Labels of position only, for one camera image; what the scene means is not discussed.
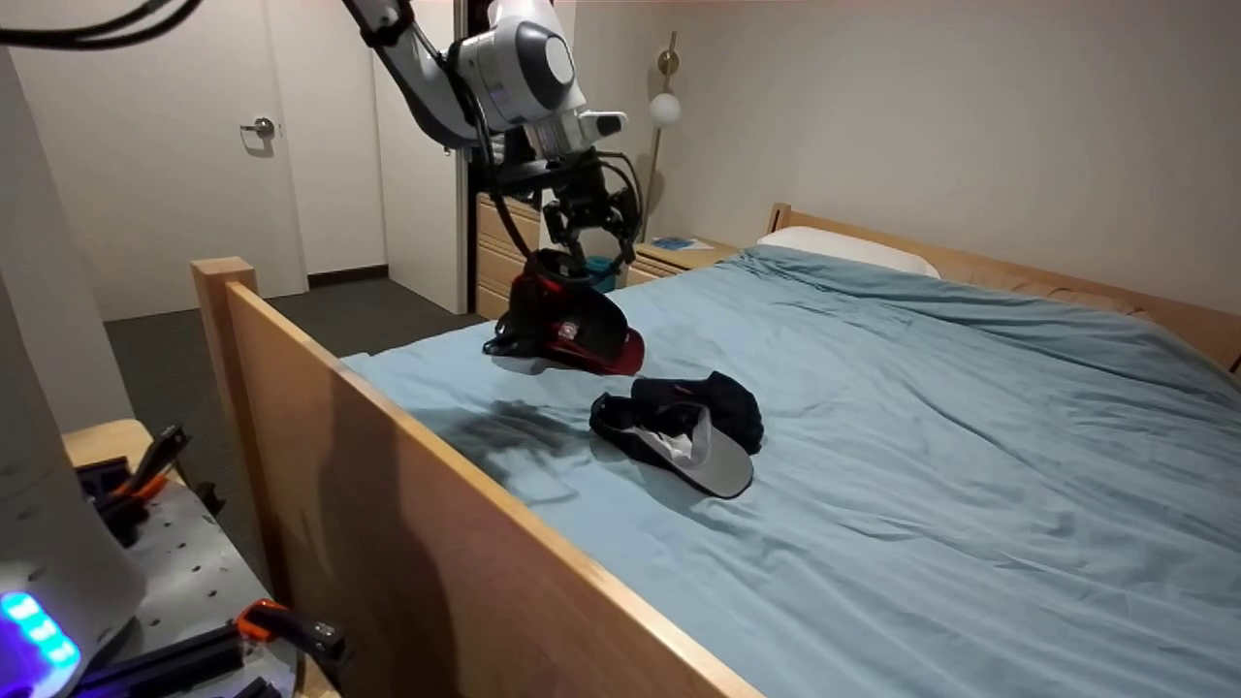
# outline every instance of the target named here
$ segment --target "white wall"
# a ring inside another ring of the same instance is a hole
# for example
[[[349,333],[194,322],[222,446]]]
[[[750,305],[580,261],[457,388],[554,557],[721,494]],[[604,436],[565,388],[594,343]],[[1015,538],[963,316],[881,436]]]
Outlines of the white wall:
[[[578,4],[578,61],[601,71],[587,88],[627,82],[627,61],[664,43],[623,29],[640,12]],[[1236,0],[677,0],[664,12],[681,31],[686,111],[664,139],[659,228],[741,243],[773,201],[795,201],[1241,309]],[[591,29],[620,61],[591,59]]]
[[[132,409],[119,370],[6,49],[0,49],[0,150],[0,276],[58,431],[123,418]]]
[[[372,61],[341,0],[266,0],[307,276],[384,265]]]
[[[645,161],[650,149],[650,73],[668,48],[676,12],[668,4],[598,4],[578,0],[562,8],[574,37],[574,61],[580,92],[594,108],[623,108],[623,131],[601,139],[601,149]]]

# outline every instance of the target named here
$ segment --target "wooden bed frame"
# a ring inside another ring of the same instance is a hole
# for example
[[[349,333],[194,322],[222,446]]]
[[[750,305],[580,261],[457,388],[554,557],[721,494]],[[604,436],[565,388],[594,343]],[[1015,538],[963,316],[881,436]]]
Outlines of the wooden bed frame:
[[[788,207],[774,227],[914,250],[951,280],[1140,309],[1208,358],[1241,345],[1234,316],[906,243]],[[755,694],[452,446],[354,382],[256,295],[244,261],[203,261],[194,280],[266,583],[280,601],[341,623],[349,694]]]
[[[849,227],[849,220],[801,212],[792,207],[774,207],[773,228],[788,228],[788,227],[834,228],[834,232],[849,232],[849,238],[863,238],[878,243],[919,251],[942,272],[942,280],[955,280],[955,283],[1008,287],[1008,291],[1025,291],[1025,295],[1051,295],[1062,302],[1105,305],[1115,316],[1140,316],[1140,318],[1172,330],[1176,339],[1181,339],[1189,351],[1198,351],[1208,364],[1218,364],[1225,374],[1236,370],[1236,362],[1241,362],[1241,316],[1207,309],[1207,305],[1189,305],[1189,302],[1176,302],[1176,299],[1158,299],[1158,295],[1140,295],[1140,291],[1124,291],[1124,287],[1105,287],[1105,283],[1088,283],[1088,280],[1074,280],[1074,276],[1053,276],[1044,269],[971,255],[971,251],[955,251],[955,250],[934,250],[934,243],[919,243],[919,239],[881,232],[869,227]]]

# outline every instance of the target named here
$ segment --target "blue bedsheet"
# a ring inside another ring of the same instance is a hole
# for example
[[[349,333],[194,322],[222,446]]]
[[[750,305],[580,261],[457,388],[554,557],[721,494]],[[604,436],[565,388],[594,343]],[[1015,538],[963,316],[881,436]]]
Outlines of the blue bedsheet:
[[[1241,694],[1241,393],[1180,343],[778,250],[614,299],[645,376],[755,393],[741,499],[591,436],[627,382],[503,374],[487,327],[349,370],[764,694]]]

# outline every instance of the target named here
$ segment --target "gray carpet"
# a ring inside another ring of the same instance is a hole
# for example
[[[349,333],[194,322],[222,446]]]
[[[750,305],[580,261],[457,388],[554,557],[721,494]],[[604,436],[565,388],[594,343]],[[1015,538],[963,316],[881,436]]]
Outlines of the gray carpet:
[[[476,322],[446,316],[389,280],[317,287],[310,295],[275,299],[275,305],[338,358],[376,352]],[[136,418],[146,423],[152,436],[165,423],[185,426],[194,439],[179,459],[185,481],[218,484],[226,497],[222,529],[256,561],[251,499],[234,436],[226,431],[196,309],[108,322],[108,339]]]

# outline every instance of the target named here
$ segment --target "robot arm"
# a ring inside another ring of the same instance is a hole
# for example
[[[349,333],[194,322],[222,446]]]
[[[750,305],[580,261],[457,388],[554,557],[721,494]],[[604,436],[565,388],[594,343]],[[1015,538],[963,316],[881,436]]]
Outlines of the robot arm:
[[[345,8],[417,130],[443,149],[474,155],[481,192],[529,201],[554,193],[543,219],[574,272],[587,272],[580,228],[614,232],[616,265],[632,261],[636,184],[609,192],[604,171],[616,168],[594,150],[601,136],[620,131],[623,115],[587,108],[562,24],[547,0],[496,0],[492,29],[457,40],[446,53],[423,40],[410,0],[345,0]]]

